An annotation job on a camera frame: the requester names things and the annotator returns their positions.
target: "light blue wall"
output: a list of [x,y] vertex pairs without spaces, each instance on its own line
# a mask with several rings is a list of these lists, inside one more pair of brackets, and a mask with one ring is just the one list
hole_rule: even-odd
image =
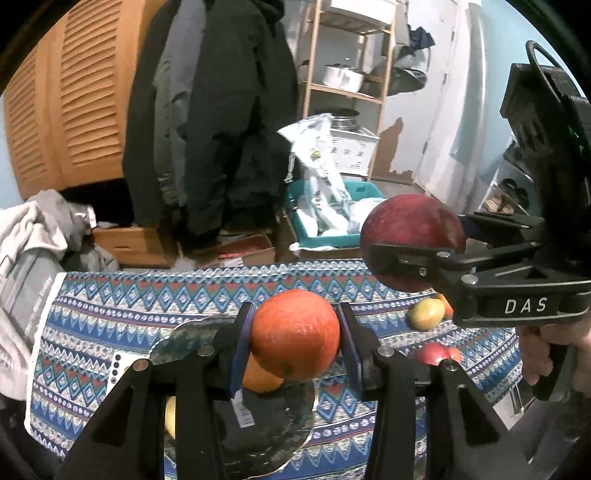
[[10,155],[4,130],[4,99],[0,96],[0,209],[14,207],[22,203],[18,193],[17,181],[10,165]]
[[[512,63],[528,63],[525,43],[535,40],[564,67],[563,62],[542,35],[506,0],[482,0],[487,62],[488,127],[478,175],[489,184],[499,160],[509,144],[511,129],[499,109]],[[538,55],[540,63],[543,57]]]

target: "black handle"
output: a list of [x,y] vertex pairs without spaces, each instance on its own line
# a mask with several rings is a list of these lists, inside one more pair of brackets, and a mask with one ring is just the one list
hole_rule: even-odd
[[533,387],[534,396],[538,400],[560,401],[570,388],[577,348],[574,345],[550,345],[550,358],[554,363],[552,373],[547,377],[540,376]]

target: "teal plastic basket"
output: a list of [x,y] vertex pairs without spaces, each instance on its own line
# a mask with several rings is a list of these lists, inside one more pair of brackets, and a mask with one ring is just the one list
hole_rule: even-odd
[[[384,198],[382,192],[370,181],[345,180],[345,187],[353,201],[376,197]],[[359,234],[341,236],[315,236],[310,238],[300,218],[295,214],[297,199],[304,193],[304,180],[297,180],[289,184],[285,195],[285,211],[290,218],[295,235],[300,246],[303,248],[335,247],[335,248],[357,248],[359,246]]]

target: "plastic bag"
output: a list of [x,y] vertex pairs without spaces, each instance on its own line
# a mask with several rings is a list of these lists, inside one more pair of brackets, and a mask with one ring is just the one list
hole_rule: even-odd
[[332,115],[323,113],[300,120],[279,130],[291,143],[305,182],[304,195],[318,222],[318,232],[336,229],[346,235],[351,196],[332,159],[330,126]]
[[351,216],[349,219],[349,234],[356,235],[361,231],[361,227],[367,220],[367,217],[380,203],[385,199],[370,197],[361,199],[351,206]]

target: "clothes pile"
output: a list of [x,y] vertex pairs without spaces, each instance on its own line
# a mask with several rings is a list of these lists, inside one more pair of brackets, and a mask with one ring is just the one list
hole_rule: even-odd
[[282,0],[169,0],[152,19],[129,100],[123,170],[135,223],[217,237],[281,200],[297,119]]
[[119,270],[87,236],[95,226],[89,209],[45,190],[0,210],[0,394],[6,397],[25,399],[37,325],[57,274]]

